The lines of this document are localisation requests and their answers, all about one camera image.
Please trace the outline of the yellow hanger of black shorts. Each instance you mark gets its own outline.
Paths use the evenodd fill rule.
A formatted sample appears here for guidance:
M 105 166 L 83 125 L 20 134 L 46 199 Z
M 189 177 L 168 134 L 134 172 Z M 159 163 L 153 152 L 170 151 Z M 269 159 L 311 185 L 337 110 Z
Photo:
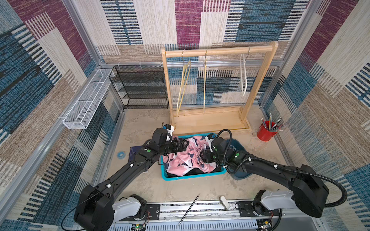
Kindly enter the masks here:
M 205 102 L 206 102 L 206 78 L 207 78 L 207 53 L 208 49 L 205 52 L 204 58 L 204 70 L 203 70 L 203 114 L 205 114 Z

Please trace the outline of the yellow hanger of beige shorts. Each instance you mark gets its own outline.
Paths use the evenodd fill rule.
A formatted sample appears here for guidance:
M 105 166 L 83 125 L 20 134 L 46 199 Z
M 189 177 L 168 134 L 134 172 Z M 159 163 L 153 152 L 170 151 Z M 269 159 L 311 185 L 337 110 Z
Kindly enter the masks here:
M 186 87 L 187 87 L 187 84 L 188 84 L 188 79 L 189 79 L 189 76 L 190 76 L 191 60 L 189 60 L 187 63 L 185 63 L 185 61 L 183 59 L 183 64 L 184 65 L 183 65 L 183 70 L 182 70 L 181 84 L 180 84 L 178 100 L 177 100 L 177 104 L 176 104 L 176 114 L 179 114 L 179 112 L 181 110 L 181 106 L 182 106 L 182 102 L 183 102 L 183 99 L 184 99 Z

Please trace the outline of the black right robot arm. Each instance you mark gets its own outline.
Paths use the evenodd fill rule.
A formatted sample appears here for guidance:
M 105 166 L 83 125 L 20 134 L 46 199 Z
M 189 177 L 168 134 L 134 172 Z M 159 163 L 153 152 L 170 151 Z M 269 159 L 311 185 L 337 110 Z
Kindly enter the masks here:
M 286 193 L 260 190 L 253 201 L 256 213 L 275 209 L 299 209 L 319 218 L 325 208 L 342 205 L 348 197 L 347 190 L 338 181 L 317 174 L 310 166 L 286 166 L 274 163 L 244 149 L 232 148 L 232 138 L 225 140 L 221 134 L 210 133 L 206 137 L 210 151 L 206 161 L 222 166 L 234 178 L 242 175 L 258 175 L 288 189 Z

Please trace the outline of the pink patterned shorts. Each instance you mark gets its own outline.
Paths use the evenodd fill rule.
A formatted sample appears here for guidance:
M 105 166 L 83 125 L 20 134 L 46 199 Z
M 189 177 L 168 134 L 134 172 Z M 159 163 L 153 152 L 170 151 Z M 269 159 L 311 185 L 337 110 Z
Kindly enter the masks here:
M 211 173 L 217 168 L 217 164 L 206 163 L 201 154 L 210 150 L 211 141 L 207 136 L 193 136 L 186 139 L 189 145 L 183 152 L 168 154 L 164 157 L 164 169 L 167 173 L 175 176 L 185 176 L 191 170 L 200 170 L 201 173 Z

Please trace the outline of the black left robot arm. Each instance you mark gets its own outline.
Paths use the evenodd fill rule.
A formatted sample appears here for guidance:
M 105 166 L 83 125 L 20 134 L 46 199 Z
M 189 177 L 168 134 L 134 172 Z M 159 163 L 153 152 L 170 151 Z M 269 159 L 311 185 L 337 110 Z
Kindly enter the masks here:
M 161 156 L 183 152 L 188 145 L 183 138 L 173 138 L 168 130 L 157 128 L 133 160 L 102 183 L 82 190 L 74 221 L 87 231 L 107 231 L 116 221 L 119 212 L 114 209 L 114 203 L 123 190 Z

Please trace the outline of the white hanger of pink shorts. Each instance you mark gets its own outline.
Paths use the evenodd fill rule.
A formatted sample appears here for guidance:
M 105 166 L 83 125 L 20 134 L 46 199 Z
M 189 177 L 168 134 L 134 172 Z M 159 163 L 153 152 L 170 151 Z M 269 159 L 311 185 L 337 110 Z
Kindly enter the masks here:
M 245 54 L 240 55 L 240 83 L 241 83 L 241 90 L 243 93 L 243 96 L 246 94 L 247 86 L 248 86 L 248 80 L 247 80 L 247 68 L 246 68 L 246 58 L 248 58 L 250 54 L 250 47 L 248 48 L 247 56 Z

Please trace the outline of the black shorts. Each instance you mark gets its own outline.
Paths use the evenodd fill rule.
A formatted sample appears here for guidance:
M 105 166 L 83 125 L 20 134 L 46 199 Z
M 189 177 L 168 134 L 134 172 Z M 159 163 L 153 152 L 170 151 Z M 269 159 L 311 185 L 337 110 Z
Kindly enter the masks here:
M 199 168 L 194 168 L 183 176 L 178 176 L 178 175 L 175 175 L 175 174 L 172 174 L 172 173 L 168 173 L 165 168 L 162 170 L 162 172 L 163 172 L 163 174 L 166 178 L 184 178 L 185 179 L 185 178 L 190 178 L 192 176 L 194 176 L 194 177 L 205 177 L 205 176 L 222 175 L 222 174 L 226 173 L 226 170 L 221 168 L 221 167 L 218 167 L 210 173 L 204 173 Z

